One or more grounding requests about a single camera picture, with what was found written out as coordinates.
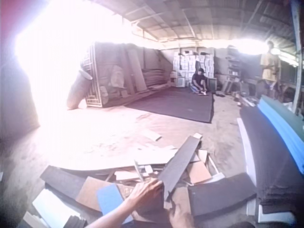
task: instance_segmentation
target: metal grate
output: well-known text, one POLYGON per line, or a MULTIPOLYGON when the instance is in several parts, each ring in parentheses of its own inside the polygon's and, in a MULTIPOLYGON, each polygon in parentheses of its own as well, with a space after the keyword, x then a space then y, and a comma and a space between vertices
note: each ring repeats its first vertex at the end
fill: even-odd
POLYGON ((88 49, 84 60, 82 61, 83 70, 93 77, 92 87, 86 95, 86 104, 91 107, 102 107, 99 83, 97 78, 97 67, 95 58, 95 44, 88 49))

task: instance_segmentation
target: dark shirt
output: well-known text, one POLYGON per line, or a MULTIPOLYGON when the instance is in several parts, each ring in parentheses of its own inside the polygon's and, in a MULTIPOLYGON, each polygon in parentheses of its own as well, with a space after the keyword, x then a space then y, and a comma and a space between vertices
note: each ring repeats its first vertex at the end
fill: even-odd
POLYGON ((205 76, 203 74, 199 75, 197 73, 195 73, 192 76, 192 84, 194 85, 193 81, 196 81, 197 84, 199 84, 199 86, 201 86, 201 82, 202 80, 205 80, 205 76))

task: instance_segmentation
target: standing man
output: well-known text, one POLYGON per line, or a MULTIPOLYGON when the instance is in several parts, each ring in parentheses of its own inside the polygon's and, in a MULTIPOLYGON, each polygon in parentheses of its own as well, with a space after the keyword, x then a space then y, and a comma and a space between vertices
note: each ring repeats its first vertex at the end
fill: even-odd
POLYGON ((266 95, 277 99, 280 88, 281 60, 278 55, 271 53, 271 50, 274 48, 273 42, 268 41, 267 45, 268 52, 261 56, 261 66, 263 69, 262 79, 266 86, 266 95))
POLYGON ((192 76, 190 89, 199 95, 206 95, 206 81, 207 78, 204 76, 204 70, 200 68, 197 73, 192 76))

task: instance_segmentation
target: shirt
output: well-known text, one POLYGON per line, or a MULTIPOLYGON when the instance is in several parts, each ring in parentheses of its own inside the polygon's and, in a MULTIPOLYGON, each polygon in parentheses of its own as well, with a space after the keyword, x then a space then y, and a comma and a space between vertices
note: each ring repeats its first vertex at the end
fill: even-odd
POLYGON ((205 76, 203 74, 199 75, 199 74, 195 73, 192 76, 192 84, 194 84, 193 81, 196 81, 197 84, 199 84, 199 86, 200 86, 201 82, 202 82, 202 80, 204 80, 204 78, 205 78, 205 76))
POLYGON ((270 69, 264 69, 262 78, 265 80, 276 82, 280 78, 281 60, 277 55, 271 54, 269 52, 262 54, 261 65, 263 66, 273 66, 270 69))

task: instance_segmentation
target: dirty floor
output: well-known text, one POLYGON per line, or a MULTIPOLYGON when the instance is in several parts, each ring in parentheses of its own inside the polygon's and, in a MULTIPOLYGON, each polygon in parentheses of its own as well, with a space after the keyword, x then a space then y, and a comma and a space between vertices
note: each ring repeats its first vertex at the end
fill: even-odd
MULTIPOLYGON (((245 157, 237 118, 239 107, 231 96, 214 97, 211 124, 148 113, 123 106, 77 109, 62 113, 60 118, 49 114, 50 121, 15 142, 1 145, 0 214, 1 222, 15 227, 26 210, 37 214, 31 205, 44 188, 39 178, 50 164, 68 162, 79 155, 113 156, 128 153, 136 144, 179 148, 189 135, 203 135, 202 148, 207 150, 218 170, 226 177, 244 172, 245 157), (162 136, 153 142, 140 133, 150 129, 162 136)), ((247 220, 246 207, 206 220, 199 226, 228 227, 247 220)))

